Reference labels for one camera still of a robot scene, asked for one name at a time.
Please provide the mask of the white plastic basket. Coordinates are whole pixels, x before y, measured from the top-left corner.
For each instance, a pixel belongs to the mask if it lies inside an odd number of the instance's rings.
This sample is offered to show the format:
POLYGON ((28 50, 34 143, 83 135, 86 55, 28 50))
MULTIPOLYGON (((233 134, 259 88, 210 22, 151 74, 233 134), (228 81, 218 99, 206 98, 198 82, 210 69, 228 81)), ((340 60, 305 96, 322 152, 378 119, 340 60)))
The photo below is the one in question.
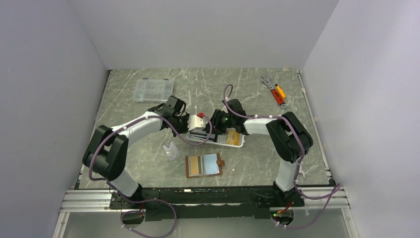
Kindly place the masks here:
MULTIPOLYGON (((226 134, 227 134, 227 131, 226 131, 226 133, 224 133, 224 134, 218 134, 218 135, 217 135, 217 142, 212 142, 212 141, 209 141, 209 140, 208 140, 206 143, 207 143, 207 144, 213 144, 213 145, 219 145, 219 146, 227 146, 227 147, 241 148, 241 147, 244 145, 244 142, 245 142, 245 136, 244 136, 244 135, 242 135, 242 134, 240 134, 240 144, 239 144, 239 146, 229 145, 229 144, 227 144, 227 143, 226 143, 226 134)), ((193 138, 190 138, 190 137, 189 137, 189 133, 190 133, 190 132, 188 132, 188 133, 187 133, 187 136, 186 136, 186 138, 187 138, 188 140, 193 141, 193 142, 202 142, 202 141, 204 141, 204 140, 199 140, 199 139, 193 139, 193 138)))

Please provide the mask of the white striped card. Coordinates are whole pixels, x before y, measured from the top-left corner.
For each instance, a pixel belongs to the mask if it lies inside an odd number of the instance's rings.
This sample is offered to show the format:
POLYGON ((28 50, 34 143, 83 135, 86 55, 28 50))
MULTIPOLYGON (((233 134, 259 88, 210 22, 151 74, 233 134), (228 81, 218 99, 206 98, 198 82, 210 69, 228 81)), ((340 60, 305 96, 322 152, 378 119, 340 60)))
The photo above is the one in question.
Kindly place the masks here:
MULTIPOLYGON (((205 140, 208 134, 202 130, 193 130, 189 133, 189 137, 193 139, 205 140)), ((217 142, 217 135, 210 134, 209 141, 217 142)))

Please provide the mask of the clear plastic card sleeve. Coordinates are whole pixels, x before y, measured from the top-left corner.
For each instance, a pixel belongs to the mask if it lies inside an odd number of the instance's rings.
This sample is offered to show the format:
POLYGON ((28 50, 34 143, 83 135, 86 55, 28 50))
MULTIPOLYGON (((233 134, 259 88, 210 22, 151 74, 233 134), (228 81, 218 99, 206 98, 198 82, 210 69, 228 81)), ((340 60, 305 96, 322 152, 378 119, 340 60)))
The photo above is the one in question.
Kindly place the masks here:
POLYGON ((181 156, 179 150, 177 149, 177 147, 176 147, 176 145, 173 141, 164 145, 163 149, 164 149, 164 151, 165 151, 165 153, 166 153, 166 155, 167 155, 167 157, 169 158, 170 161, 173 161, 176 158, 181 156))

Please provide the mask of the gold credit card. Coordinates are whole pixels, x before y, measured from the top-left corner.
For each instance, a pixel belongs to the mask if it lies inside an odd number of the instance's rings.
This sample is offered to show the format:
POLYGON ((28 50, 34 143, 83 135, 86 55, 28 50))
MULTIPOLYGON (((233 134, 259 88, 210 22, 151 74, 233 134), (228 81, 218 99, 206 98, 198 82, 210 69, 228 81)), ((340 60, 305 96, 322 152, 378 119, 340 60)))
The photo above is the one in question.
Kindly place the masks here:
POLYGON ((189 159, 189 176, 196 177, 204 175, 203 159, 201 156, 191 156, 189 159))

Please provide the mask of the brown leather card holder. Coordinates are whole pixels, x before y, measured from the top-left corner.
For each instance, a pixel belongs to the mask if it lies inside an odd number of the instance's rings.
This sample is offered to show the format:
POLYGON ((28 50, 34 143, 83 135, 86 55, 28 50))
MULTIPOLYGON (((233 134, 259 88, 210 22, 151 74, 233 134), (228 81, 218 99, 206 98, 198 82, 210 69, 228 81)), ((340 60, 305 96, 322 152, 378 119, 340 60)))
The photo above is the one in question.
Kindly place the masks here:
POLYGON ((225 162, 224 160, 221 159, 221 156, 219 153, 213 153, 213 154, 201 155, 203 159, 204 175, 196 176, 196 177, 189 176, 189 159, 188 158, 191 156, 185 157, 187 179, 221 176, 223 174, 222 168, 225 166, 225 162))

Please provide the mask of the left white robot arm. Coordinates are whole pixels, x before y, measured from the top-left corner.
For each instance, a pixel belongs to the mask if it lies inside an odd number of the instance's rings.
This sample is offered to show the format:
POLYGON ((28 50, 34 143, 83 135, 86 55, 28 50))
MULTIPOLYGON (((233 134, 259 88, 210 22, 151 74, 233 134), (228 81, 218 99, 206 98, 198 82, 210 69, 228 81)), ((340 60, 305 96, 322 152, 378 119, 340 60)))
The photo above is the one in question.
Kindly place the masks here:
POLYGON ((126 171, 129 147, 155 132, 170 128, 174 136, 188 131, 189 114, 186 103, 170 96, 165 103, 149 108, 140 117, 119 126, 98 126, 82 158, 89 179, 104 180, 123 195, 129 208, 143 200, 143 188, 126 171))

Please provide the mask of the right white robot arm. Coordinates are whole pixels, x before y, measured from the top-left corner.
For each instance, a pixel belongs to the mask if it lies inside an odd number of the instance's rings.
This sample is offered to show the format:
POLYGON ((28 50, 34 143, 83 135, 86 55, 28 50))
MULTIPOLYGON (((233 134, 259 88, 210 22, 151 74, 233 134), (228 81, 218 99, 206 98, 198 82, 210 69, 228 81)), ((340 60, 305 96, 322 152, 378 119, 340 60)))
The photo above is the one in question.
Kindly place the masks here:
POLYGON ((291 190, 297 185, 299 167, 303 157, 313 146, 312 136, 293 112, 279 116, 247 115, 237 99, 225 103, 225 110, 216 109, 204 131, 223 134, 234 129, 242 135, 268 135, 280 157, 280 166, 274 182, 278 188, 273 200, 284 206, 292 199, 291 190))

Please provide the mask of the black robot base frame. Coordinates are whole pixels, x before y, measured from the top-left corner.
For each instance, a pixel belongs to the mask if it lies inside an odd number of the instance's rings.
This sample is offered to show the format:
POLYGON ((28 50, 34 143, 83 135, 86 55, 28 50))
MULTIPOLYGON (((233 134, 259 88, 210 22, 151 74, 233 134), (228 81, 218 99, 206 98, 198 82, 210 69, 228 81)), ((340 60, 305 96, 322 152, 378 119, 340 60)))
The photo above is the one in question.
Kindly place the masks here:
POLYGON ((268 219, 278 210, 304 208, 310 202, 323 202, 319 192, 326 185, 304 185, 298 191, 281 192, 272 185, 213 187, 145 187, 140 198, 124 198, 113 192, 110 210, 142 211, 146 221, 251 217, 268 219))

